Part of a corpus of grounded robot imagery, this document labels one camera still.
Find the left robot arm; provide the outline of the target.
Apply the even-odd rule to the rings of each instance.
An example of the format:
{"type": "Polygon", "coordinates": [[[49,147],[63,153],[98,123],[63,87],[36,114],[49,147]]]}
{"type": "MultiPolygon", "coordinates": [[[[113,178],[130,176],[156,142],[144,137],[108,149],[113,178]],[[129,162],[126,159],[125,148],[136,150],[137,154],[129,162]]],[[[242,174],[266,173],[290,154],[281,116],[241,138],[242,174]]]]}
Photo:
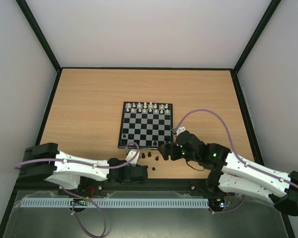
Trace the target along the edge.
{"type": "Polygon", "coordinates": [[[83,178],[120,184],[146,181],[147,168],[137,164],[140,156],[136,147],[126,150],[124,160],[92,160],[67,154],[58,149],[57,143],[46,143],[25,149],[23,161],[14,169],[19,170],[20,181],[44,180],[74,190],[79,188],[83,178]]]}

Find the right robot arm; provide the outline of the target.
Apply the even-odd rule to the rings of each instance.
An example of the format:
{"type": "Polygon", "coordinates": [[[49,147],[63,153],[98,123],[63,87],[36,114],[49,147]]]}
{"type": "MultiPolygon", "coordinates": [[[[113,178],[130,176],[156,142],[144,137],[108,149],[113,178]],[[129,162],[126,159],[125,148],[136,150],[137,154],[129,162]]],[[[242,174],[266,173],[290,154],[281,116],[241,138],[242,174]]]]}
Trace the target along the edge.
{"type": "Polygon", "coordinates": [[[238,193],[267,202],[290,216],[298,216],[298,172],[280,172],[235,155],[229,148],[216,143],[204,143],[185,129],[177,133],[176,141],[159,146],[165,160],[185,159],[198,163],[209,176],[207,190],[238,193]]]}

